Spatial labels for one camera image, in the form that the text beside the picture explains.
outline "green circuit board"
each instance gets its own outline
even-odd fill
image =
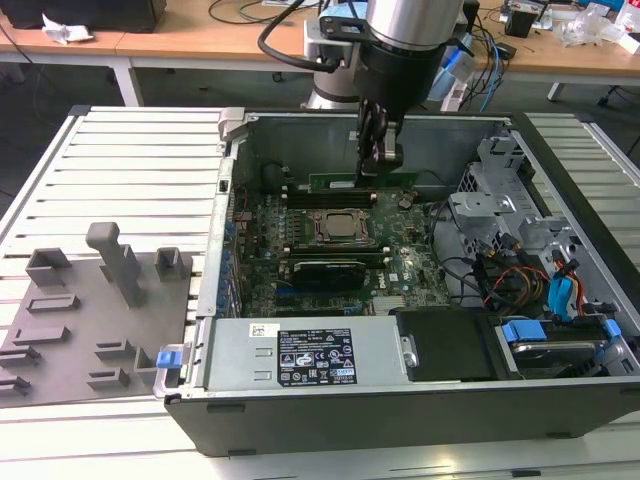
[[[244,238],[239,252],[242,315],[249,318],[285,316],[383,315],[402,306],[449,304],[441,272],[425,244],[424,205],[412,204],[406,190],[376,192],[370,209],[292,209],[275,195],[248,200],[250,220],[240,229]],[[388,247],[383,268],[369,268],[362,288],[335,292],[297,291],[283,279],[284,250],[292,244],[315,244],[318,219],[348,213],[360,222],[360,237],[351,242]]]

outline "wooden desk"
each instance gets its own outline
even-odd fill
[[[640,56],[631,55],[619,45],[604,42],[601,46],[582,45],[564,47],[554,32],[534,31],[527,38],[504,35],[504,24],[487,17],[489,9],[498,7],[502,0],[481,0],[479,15],[484,27],[496,42],[503,42],[518,49],[509,71],[520,73],[542,73],[545,75],[596,75],[632,77],[640,74]],[[478,42],[473,48],[483,59],[479,67],[484,68],[486,57]]]
[[[115,55],[116,45],[124,32],[93,32],[94,40],[60,45],[49,39],[41,30],[19,30],[11,26],[9,19],[0,15],[0,24],[25,53]],[[0,52],[15,52],[15,47],[0,32]]]
[[[118,55],[133,57],[207,58],[218,60],[268,61],[257,45],[264,25],[228,25],[209,17],[212,0],[167,0],[167,10],[153,35],[127,33],[116,47]],[[246,0],[231,0],[216,7],[217,17],[242,20],[237,13]],[[258,18],[280,13],[282,9],[256,6],[248,10]],[[292,26],[278,26],[269,45],[289,55],[303,55],[304,19],[316,15],[310,8],[289,17]]]
[[[167,0],[167,10],[156,33],[131,34],[97,32],[96,40],[62,46],[47,39],[39,30],[14,30],[5,17],[0,22],[23,46],[35,63],[103,65],[114,69],[127,106],[143,104],[135,67],[196,68],[210,70],[292,71],[293,67],[265,55],[257,46],[263,25],[228,25],[209,17],[212,0]],[[237,8],[246,0],[226,0],[216,15],[239,20]],[[480,17],[501,4],[501,0],[481,0]],[[274,7],[251,7],[262,17],[281,11]],[[295,13],[292,26],[279,26],[269,43],[289,55],[303,55],[304,19],[315,9]],[[508,78],[516,81],[558,82],[550,94],[555,99],[564,83],[640,86],[640,57],[629,55],[618,45],[585,45],[565,48],[552,32],[532,32],[528,38],[504,36],[504,25],[483,20],[498,41],[518,49]],[[478,69],[486,65],[486,55],[474,45]],[[11,44],[0,35],[0,61],[24,62]]]

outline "floor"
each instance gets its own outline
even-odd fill
[[[106,68],[47,66],[43,74],[40,66],[22,68],[24,84],[0,82],[0,215],[72,105],[122,105]],[[311,91],[311,77],[306,74],[285,74],[283,83],[273,82],[270,73],[252,72],[139,69],[138,76],[147,106],[296,108]],[[597,122],[623,151],[640,135],[640,89],[613,95],[602,108],[597,101],[606,86],[568,86],[556,103],[546,100],[549,88],[549,84],[506,81],[488,110],[578,113]],[[482,98],[470,110],[477,110],[481,102]],[[640,146],[631,158],[640,165]]]

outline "blue cable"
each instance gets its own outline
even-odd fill
[[[500,71],[500,52],[498,52],[498,47],[496,46],[496,42],[494,42],[490,38],[488,38],[487,41],[491,42],[491,46],[493,47],[493,54],[496,58],[496,68],[493,71],[493,76],[491,77],[491,85],[489,86],[489,92],[487,93],[487,96],[484,99],[484,103],[480,108],[481,112],[484,112],[485,108],[487,108],[487,106],[489,105],[489,102],[491,101],[491,98],[493,97],[494,89],[496,86],[496,80],[498,79],[499,71]]]

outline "printed label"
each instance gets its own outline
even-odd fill
[[[358,383],[351,330],[283,330],[278,335],[278,383],[283,387]]]
[[[279,323],[251,323],[249,336],[275,338],[278,336],[278,330],[280,330]]]

